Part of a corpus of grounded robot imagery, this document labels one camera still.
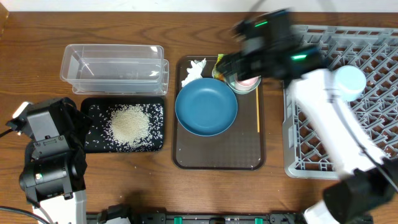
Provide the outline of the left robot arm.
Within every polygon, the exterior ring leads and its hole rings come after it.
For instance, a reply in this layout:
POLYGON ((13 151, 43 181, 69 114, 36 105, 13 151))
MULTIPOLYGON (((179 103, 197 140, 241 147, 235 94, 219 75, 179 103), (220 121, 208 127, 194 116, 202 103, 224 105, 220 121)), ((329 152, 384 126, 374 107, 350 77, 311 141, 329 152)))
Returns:
POLYGON ((91 123, 67 97, 24 102, 6 123, 31 140, 19 185, 39 222, 87 222, 85 139, 91 123))

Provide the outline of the light blue bowl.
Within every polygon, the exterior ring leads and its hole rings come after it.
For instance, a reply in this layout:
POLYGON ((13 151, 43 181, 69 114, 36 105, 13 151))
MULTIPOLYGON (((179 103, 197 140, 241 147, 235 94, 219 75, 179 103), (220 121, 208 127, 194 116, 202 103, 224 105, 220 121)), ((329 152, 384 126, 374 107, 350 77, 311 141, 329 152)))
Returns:
POLYGON ((333 72, 334 83, 345 102, 357 100, 366 87, 365 74, 358 68, 345 65, 333 72))

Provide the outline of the pink cup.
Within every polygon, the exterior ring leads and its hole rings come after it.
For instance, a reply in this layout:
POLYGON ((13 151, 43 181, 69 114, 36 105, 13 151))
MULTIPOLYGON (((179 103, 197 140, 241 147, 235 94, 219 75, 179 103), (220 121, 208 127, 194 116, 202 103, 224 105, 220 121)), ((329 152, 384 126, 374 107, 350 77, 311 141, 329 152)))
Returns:
POLYGON ((245 89, 250 89, 252 86, 256 84, 258 81, 258 77, 250 78, 247 80, 235 80, 235 88, 240 89, 240 90, 245 90, 245 89))

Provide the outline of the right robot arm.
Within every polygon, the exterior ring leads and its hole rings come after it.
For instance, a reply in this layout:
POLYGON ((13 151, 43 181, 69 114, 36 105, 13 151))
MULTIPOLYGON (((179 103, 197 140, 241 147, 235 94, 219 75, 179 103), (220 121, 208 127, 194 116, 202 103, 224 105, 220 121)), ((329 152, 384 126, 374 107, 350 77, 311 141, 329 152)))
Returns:
POLYGON ((397 161, 388 159, 343 102, 318 46, 301 43, 288 10, 254 17, 234 27, 241 50, 225 55, 216 69, 239 80, 282 80, 317 132, 339 182, 303 213, 306 223, 350 223, 390 202, 397 193, 397 161))

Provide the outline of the mint green bowl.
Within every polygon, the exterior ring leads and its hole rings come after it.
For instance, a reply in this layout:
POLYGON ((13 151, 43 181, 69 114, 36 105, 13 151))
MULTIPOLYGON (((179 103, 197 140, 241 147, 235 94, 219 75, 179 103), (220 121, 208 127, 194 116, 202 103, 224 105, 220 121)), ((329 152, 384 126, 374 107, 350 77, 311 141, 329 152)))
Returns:
POLYGON ((254 77, 247 80, 239 81, 237 76, 230 76, 226 79, 228 86, 239 95, 245 95, 255 90, 261 82, 261 77, 254 77))

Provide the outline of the dark blue plate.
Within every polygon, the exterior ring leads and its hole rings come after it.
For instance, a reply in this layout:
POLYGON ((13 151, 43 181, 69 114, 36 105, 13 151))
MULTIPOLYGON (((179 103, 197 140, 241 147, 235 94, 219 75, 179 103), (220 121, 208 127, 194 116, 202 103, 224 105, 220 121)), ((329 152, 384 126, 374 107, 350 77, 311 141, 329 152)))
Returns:
POLYGON ((184 129, 197 136, 216 136, 232 126, 238 101, 232 89, 213 78, 185 85, 175 101, 175 115, 184 129))

